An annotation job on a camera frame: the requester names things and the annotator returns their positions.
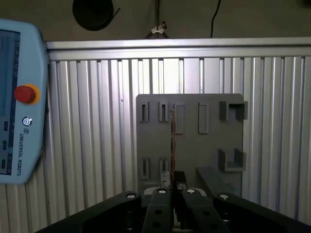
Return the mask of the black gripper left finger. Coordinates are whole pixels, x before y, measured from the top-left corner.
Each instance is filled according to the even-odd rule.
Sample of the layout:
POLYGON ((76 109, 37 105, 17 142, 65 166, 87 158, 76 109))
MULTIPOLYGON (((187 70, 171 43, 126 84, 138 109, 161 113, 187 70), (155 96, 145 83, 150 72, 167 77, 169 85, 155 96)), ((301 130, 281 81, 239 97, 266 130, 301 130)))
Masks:
POLYGON ((160 187, 125 191, 40 230, 41 233, 169 233, 172 190, 169 172, 160 187))

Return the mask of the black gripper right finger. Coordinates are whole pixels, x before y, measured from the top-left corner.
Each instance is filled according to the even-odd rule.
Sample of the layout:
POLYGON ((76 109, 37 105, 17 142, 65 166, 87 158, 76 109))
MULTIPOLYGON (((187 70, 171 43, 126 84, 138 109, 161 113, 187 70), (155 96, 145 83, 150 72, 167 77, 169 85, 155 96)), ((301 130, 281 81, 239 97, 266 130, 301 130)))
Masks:
POLYGON ((195 233, 309 233, 311 227, 228 192, 205 196, 173 173, 174 206, 183 228, 195 233))

